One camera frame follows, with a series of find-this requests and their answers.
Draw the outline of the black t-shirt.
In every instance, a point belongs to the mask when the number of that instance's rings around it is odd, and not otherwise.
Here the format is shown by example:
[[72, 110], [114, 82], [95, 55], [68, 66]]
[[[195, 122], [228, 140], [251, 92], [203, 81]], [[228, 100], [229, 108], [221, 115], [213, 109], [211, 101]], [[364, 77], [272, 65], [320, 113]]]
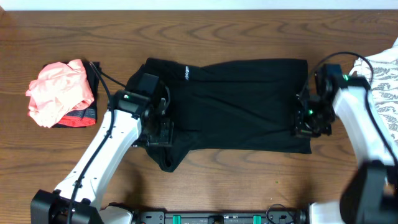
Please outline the black t-shirt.
[[165, 172], [198, 149], [310, 153], [310, 141], [292, 135], [296, 96], [308, 75], [303, 59], [238, 60], [204, 67], [148, 58], [127, 81], [143, 74], [169, 89], [166, 116], [174, 123], [169, 147], [146, 147]]

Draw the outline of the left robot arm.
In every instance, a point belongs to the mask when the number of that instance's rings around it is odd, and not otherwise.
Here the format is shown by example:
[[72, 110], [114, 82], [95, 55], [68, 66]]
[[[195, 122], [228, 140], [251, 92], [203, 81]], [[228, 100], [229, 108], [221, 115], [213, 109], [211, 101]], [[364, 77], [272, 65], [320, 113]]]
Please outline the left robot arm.
[[30, 203], [32, 223], [135, 223], [134, 211], [117, 203], [102, 208], [107, 186], [127, 150], [146, 144], [150, 127], [171, 102], [168, 89], [148, 93], [119, 90], [96, 136], [72, 171], [53, 192], [39, 190]]

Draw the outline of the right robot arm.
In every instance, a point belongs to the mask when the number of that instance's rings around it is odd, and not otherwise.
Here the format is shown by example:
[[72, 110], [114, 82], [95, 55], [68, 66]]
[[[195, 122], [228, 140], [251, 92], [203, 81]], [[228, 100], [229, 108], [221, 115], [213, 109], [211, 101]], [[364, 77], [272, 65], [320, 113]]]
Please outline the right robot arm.
[[397, 146], [373, 108], [371, 89], [363, 77], [317, 76], [317, 93], [297, 95], [294, 135], [317, 138], [331, 134], [340, 119], [358, 162], [358, 171], [340, 199], [312, 203], [307, 223], [397, 223]]

